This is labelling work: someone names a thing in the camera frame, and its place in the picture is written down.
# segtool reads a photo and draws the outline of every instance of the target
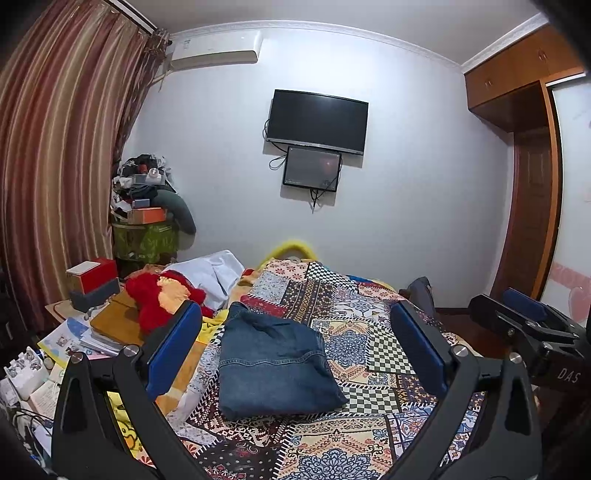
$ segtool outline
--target black tv screen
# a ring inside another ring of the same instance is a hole
[[[275,90],[267,140],[363,154],[367,102]]]

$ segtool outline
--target orange box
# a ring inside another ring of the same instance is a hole
[[[165,220],[166,210],[162,207],[134,208],[127,214],[127,223],[130,225],[145,225]]]

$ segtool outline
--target blue gripper pad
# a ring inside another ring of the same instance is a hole
[[[547,320],[544,305],[539,301],[529,298],[514,288],[508,288],[503,292],[502,301],[510,309],[521,313],[535,322],[544,323]]]
[[[400,302],[395,303],[390,310],[390,324],[423,388],[431,395],[443,397],[447,393],[445,364]],[[424,328],[435,330],[433,336],[439,336],[443,342],[439,347],[449,350],[449,344],[435,327],[425,324]]]
[[[181,315],[148,365],[146,392],[152,401],[170,389],[201,330],[203,317],[197,303],[191,302]]]

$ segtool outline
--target ceiling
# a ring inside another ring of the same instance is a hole
[[[538,11],[530,0],[128,0],[172,33],[246,20],[356,27],[427,48],[459,64]]]

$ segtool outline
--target doorframe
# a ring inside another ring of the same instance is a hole
[[[550,273],[550,267],[554,258],[554,249],[556,247],[556,240],[558,238],[558,226],[560,224],[560,210],[562,204],[562,149],[560,144],[560,129],[558,125],[558,116],[556,114],[556,107],[554,105],[554,98],[546,86],[547,83],[555,82],[573,75],[584,73],[582,67],[575,67],[563,72],[558,72],[539,80],[542,94],[544,97],[546,115],[548,117],[548,129],[550,132],[550,164],[551,164],[551,191],[550,191],[550,218],[548,219],[548,228],[546,230],[544,249],[542,258],[538,267],[538,272],[535,276],[534,286],[530,296],[533,299],[539,300],[544,292],[544,287]],[[517,158],[517,149],[514,147],[513,156],[513,178],[516,179],[518,175],[519,159]],[[505,244],[501,254],[501,261],[496,271],[495,281],[491,289],[491,296],[498,296],[502,292],[497,292],[499,288],[499,281],[502,277],[506,266],[508,256],[507,240],[511,238],[513,229],[515,228],[515,211],[514,206],[518,194],[518,185],[514,180],[513,192],[511,195],[511,213],[509,214],[509,222],[507,225],[507,233],[505,235]]]

